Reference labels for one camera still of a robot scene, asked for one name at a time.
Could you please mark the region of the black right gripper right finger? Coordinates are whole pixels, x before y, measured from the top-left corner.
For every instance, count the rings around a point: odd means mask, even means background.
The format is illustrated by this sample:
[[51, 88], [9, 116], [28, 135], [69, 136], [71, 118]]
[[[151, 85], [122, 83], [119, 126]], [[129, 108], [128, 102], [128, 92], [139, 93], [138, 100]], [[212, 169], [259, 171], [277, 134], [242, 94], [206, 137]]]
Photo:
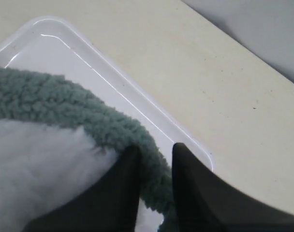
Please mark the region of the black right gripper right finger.
[[232, 187], [183, 143], [173, 146], [172, 180], [181, 232], [294, 232], [294, 215]]

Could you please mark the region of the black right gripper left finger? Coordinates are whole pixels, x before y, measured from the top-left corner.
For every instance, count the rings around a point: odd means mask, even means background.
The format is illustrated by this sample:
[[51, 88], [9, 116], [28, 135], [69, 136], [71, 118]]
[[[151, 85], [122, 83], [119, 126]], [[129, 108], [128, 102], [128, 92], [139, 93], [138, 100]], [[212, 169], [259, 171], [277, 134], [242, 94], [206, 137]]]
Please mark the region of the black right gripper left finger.
[[74, 200], [29, 222], [25, 232], [133, 232], [140, 194], [140, 150], [126, 148], [113, 167]]

